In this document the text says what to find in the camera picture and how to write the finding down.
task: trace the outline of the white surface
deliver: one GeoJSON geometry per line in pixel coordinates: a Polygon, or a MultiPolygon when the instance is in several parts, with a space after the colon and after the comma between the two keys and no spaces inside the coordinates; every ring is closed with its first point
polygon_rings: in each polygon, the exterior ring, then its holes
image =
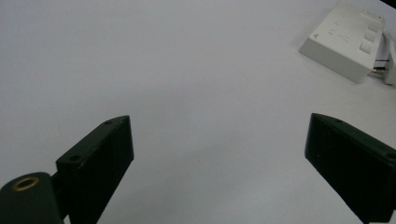
{"type": "Polygon", "coordinates": [[[300,52],[356,83],[374,69],[385,19],[345,0],[337,3],[300,52]]]}
{"type": "MultiPolygon", "coordinates": [[[[354,1],[384,15],[395,9],[354,1]]],[[[298,52],[336,1],[3,1],[0,185],[129,114],[99,223],[360,223],[304,158],[312,112],[396,147],[396,90],[298,52]]]]}

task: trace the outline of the button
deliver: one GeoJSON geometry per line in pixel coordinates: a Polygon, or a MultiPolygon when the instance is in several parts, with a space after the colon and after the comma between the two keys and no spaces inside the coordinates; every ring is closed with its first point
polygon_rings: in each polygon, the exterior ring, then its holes
{"type": "Polygon", "coordinates": [[[366,30],[366,33],[364,34],[364,39],[374,43],[375,41],[375,32],[371,30],[366,30]]]}
{"type": "Polygon", "coordinates": [[[371,44],[361,42],[361,47],[359,49],[366,54],[370,54],[372,50],[372,46],[371,44]]]}

